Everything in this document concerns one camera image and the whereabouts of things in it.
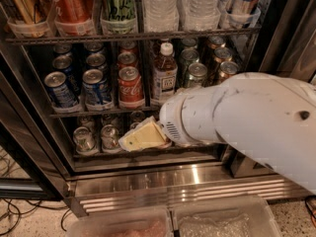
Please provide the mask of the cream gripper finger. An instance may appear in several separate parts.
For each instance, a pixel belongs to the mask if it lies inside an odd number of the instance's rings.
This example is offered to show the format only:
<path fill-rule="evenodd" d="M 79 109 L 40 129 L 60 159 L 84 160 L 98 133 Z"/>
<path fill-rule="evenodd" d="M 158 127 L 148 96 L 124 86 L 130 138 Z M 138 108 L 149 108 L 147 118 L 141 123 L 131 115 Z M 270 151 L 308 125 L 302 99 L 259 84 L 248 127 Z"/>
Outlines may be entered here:
<path fill-rule="evenodd" d="M 146 118 L 118 140 L 120 147 L 128 152 L 158 147 L 167 141 L 167 136 L 154 117 Z"/>

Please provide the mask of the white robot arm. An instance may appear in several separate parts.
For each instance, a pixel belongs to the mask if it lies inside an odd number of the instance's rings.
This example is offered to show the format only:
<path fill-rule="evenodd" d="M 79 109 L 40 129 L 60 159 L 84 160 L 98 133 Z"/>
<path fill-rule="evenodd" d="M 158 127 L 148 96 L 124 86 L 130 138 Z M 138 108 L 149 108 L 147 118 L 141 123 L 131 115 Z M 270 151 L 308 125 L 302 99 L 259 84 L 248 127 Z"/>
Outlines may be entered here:
<path fill-rule="evenodd" d="M 316 88 L 266 73 L 177 91 L 119 141 L 125 151 L 224 143 L 316 194 Z"/>

